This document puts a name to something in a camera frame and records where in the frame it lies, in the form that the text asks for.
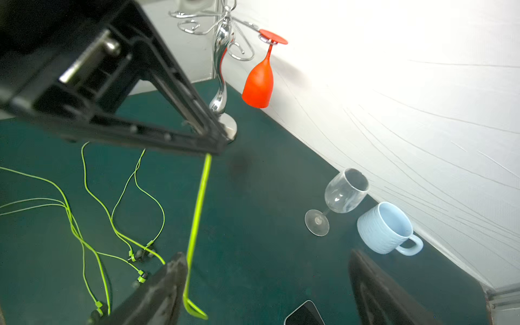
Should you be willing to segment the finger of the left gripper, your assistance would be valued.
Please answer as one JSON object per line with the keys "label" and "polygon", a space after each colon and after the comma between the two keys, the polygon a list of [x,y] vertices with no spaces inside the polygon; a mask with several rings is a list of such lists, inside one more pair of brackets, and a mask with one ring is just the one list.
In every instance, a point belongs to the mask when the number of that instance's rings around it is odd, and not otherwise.
{"label": "finger of the left gripper", "polygon": [[227,146],[223,127],[163,41],[133,37],[130,43],[135,58],[144,63],[143,78],[157,88],[192,129],[189,134],[179,133],[164,127],[131,122],[131,138],[146,147],[221,154]]}

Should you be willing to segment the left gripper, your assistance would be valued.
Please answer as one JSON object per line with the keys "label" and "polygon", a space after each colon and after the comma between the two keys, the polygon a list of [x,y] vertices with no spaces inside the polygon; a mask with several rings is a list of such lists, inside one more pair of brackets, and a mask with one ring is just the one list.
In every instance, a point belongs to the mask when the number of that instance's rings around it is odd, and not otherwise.
{"label": "left gripper", "polygon": [[163,79],[163,41],[136,1],[2,1],[1,109],[60,134],[160,134],[116,111]]}

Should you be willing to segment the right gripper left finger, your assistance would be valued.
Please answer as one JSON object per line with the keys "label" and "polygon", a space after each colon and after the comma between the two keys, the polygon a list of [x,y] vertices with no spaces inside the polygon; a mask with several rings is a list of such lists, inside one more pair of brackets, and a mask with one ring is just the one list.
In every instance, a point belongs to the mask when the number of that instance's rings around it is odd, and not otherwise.
{"label": "right gripper left finger", "polygon": [[186,256],[179,252],[110,315],[92,316],[87,323],[177,324],[187,273]]}

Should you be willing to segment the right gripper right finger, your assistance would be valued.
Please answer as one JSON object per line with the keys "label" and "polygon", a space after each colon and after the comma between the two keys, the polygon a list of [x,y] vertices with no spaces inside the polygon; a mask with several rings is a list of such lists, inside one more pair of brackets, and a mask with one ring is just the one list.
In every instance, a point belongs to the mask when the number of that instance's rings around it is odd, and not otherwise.
{"label": "right gripper right finger", "polygon": [[362,324],[441,324],[367,254],[351,251],[349,278]]}

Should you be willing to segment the silver-edged black smartphone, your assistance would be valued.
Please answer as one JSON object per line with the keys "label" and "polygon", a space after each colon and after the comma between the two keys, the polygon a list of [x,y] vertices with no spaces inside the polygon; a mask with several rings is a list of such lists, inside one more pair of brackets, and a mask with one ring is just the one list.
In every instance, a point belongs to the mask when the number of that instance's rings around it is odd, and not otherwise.
{"label": "silver-edged black smartphone", "polygon": [[284,325],[325,325],[315,303],[307,300],[284,320]]}

